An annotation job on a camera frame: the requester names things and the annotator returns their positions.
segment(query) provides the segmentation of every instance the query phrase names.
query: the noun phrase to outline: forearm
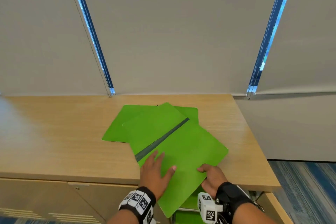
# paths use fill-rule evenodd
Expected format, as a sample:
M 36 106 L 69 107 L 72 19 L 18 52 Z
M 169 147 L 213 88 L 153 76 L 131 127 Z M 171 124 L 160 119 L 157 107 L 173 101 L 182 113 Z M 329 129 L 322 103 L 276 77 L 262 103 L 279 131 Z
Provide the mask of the forearm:
M 251 203 L 240 205 L 233 216 L 232 224 L 276 224 Z
M 129 210 L 118 211 L 107 224 L 139 224 L 137 217 Z

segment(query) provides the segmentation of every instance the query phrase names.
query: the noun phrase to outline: blue window frame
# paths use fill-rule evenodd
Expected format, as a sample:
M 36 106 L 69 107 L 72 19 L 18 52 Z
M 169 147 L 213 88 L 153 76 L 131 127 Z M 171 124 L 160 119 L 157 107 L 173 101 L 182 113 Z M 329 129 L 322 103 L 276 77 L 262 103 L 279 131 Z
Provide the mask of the blue window frame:
M 86 1 L 85 0 L 78 0 L 78 2 L 79 2 L 79 5 L 81 7 L 81 10 L 82 10 L 85 22 L 86 22 L 86 26 L 87 26 L 87 28 L 90 32 L 90 36 L 91 36 L 94 48 L 96 50 L 101 68 L 103 70 L 105 79 L 107 81 L 107 85 L 110 88 L 111 94 L 114 95 L 115 91 L 114 91 L 114 87 L 113 87 L 113 84 L 112 84 L 112 80 L 111 80 L 111 77 L 110 77 L 110 74 L 109 74 L 109 70 L 106 66 L 106 62 L 105 62 L 105 59 L 104 59 L 104 56 L 103 56 L 103 52 L 102 52 L 102 49 L 100 47 L 99 40 L 98 40 L 96 31 L 95 31 L 95 27 L 93 25 L 89 9 L 87 8 L 87 5 L 86 5 Z
M 251 80 L 247 88 L 246 95 L 247 95 L 248 100 L 250 99 L 251 94 L 257 91 L 261 73 L 263 72 L 264 66 L 266 64 L 266 60 L 270 52 L 270 48 L 271 48 L 275 33 L 278 28 L 282 12 L 285 8 L 286 1 L 287 0 L 275 0 L 274 1 L 272 12 L 269 17 L 266 31 L 264 34 L 264 38 L 262 40 L 262 43 L 259 49 L 257 61 L 255 62 Z

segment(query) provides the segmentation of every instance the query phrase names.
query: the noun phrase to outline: wooden tabletop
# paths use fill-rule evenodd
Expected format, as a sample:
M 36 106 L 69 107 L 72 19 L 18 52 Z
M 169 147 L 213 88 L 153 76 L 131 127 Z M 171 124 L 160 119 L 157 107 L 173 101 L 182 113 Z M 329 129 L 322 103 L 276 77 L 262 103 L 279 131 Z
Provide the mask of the wooden tabletop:
M 101 141 L 125 104 L 198 107 L 199 124 L 229 154 L 219 164 L 249 190 L 280 184 L 229 94 L 0 97 L 0 177 L 137 184 L 127 143 Z

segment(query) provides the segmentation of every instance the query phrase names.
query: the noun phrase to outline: wristband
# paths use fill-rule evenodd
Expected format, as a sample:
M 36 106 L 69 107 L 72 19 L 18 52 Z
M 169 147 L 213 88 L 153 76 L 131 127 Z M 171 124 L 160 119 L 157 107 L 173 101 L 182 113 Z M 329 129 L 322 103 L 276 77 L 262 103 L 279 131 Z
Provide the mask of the wristband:
M 119 210 L 130 210 L 138 219 L 139 224 L 152 224 L 153 207 L 156 203 L 156 198 L 148 188 L 139 187 L 121 201 Z
M 230 182 L 222 183 L 217 190 L 216 199 L 223 205 L 223 214 L 228 223 L 232 223 L 237 208 L 253 201 L 239 188 Z

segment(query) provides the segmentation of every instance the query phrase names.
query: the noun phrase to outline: blue striped carpet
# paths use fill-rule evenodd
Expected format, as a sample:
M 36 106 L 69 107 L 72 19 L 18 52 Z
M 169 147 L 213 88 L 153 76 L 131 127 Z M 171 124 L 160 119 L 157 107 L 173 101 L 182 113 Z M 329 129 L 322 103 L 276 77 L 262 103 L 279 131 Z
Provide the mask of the blue striped carpet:
M 278 201 L 295 224 L 336 224 L 336 163 L 269 161 Z

